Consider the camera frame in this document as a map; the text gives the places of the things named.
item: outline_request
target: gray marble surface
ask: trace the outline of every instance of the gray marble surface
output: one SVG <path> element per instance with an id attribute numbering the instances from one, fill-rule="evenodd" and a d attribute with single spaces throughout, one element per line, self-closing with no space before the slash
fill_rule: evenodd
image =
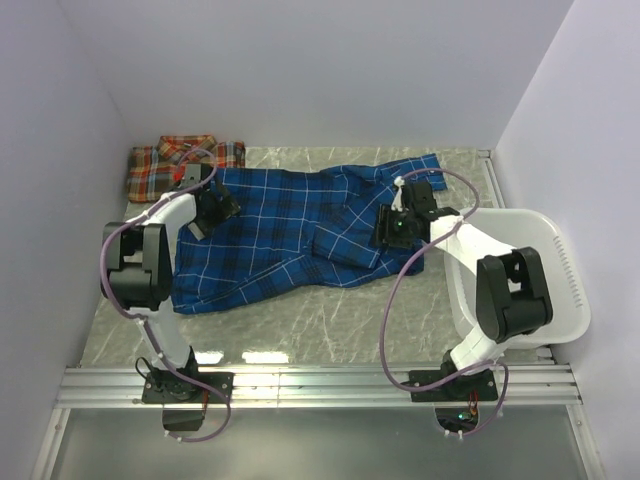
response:
<path id="1" fill-rule="evenodd" d="M 443 167 L 478 187 L 482 206 L 491 206 L 480 160 L 474 149 L 427 148 L 249 148 L 247 167 L 317 171 L 339 164 L 379 165 L 391 160 L 436 153 Z M 440 205 L 463 208 L 472 195 L 447 178 L 448 190 L 436 192 Z M 127 216 L 142 206 L 130 205 Z M 427 255 L 424 272 L 403 281 L 387 331 L 389 360 L 439 362 L 460 338 L 453 326 L 442 253 Z M 201 363 L 288 362 L 322 364 L 378 361 L 378 334 L 393 278 L 338 289 L 302 287 L 285 295 L 227 312 L 178 316 L 182 334 Z M 84 351 L 86 366 L 131 366 L 146 355 L 137 327 L 121 318 L 104 299 L 98 305 Z M 533 351 L 510 353 L 533 361 Z"/>

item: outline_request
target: white plastic bin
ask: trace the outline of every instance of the white plastic bin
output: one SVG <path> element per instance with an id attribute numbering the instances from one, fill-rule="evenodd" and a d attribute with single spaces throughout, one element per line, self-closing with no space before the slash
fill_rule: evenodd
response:
<path id="1" fill-rule="evenodd" d="M 511 340 L 509 348 L 566 343 L 584 334 L 591 321 L 591 310 L 557 225 L 540 213 L 510 208 L 480 208 L 469 223 L 501 242 L 533 247 L 542 258 L 553 320 L 531 335 Z M 460 336 L 465 337 L 476 323 L 475 277 L 450 255 L 445 255 L 445 272 L 453 321 Z"/>

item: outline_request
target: clothing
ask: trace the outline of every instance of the clothing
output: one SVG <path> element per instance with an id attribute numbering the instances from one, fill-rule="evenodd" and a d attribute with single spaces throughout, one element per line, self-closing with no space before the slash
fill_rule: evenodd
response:
<path id="1" fill-rule="evenodd" d="M 244 167 L 242 142 L 216 143 L 213 135 L 162 136 L 155 147 L 134 147 L 127 179 L 129 201 L 155 202 L 174 183 L 175 165 L 191 148 L 213 153 L 218 167 Z M 211 163 L 208 156 L 194 152 L 185 162 Z"/>
<path id="2" fill-rule="evenodd" d="M 200 242 L 187 228 L 180 231 L 175 311 L 222 311 L 301 285 L 355 287 L 397 273 L 420 242 L 412 250 L 372 247 L 378 207 L 393 201 L 396 176 L 438 166 L 435 155 L 426 155 L 318 173 L 219 170 L 242 210 Z M 441 173 L 416 178 L 446 188 Z M 409 273 L 422 269 L 416 262 Z"/>

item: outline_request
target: blue plaid shirt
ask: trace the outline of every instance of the blue plaid shirt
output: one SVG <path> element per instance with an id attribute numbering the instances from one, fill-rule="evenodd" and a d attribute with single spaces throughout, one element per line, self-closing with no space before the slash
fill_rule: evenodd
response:
<path id="1" fill-rule="evenodd" d="M 397 273 L 420 242 L 413 250 L 372 247 L 378 207 L 393 201 L 395 177 L 438 166 L 435 155 L 425 155 L 318 173 L 220 169 L 242 211 L 202 241 L 187 228 L 180 231 L 175 311 L 222 311 L 301 285 L 356 287 Z M 428 179 L 434 190 L 446 188 L 440 173 L 416 179 Z M 423 267 L 416 262 L 408 273 Z"/>

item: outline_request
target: folded red plaid shirt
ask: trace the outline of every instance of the folded red plaid shirt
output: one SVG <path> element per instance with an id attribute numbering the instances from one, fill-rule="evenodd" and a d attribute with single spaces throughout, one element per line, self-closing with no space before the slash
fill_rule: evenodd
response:
<path id="1" fill-rule="evenodd" d="M 187 151 L 202 148 L 213 153 L 219 167 L 244 167 L 245 148 L 242 142 L 216 143 L 213 135 L 162 136 L 155 147 L 134 147 L 129 164 L 129 201 L 155 202 L 174 183 L 176 164 Z M 210 157 L 197 153 L 186 162 L 210 163 Z"/>

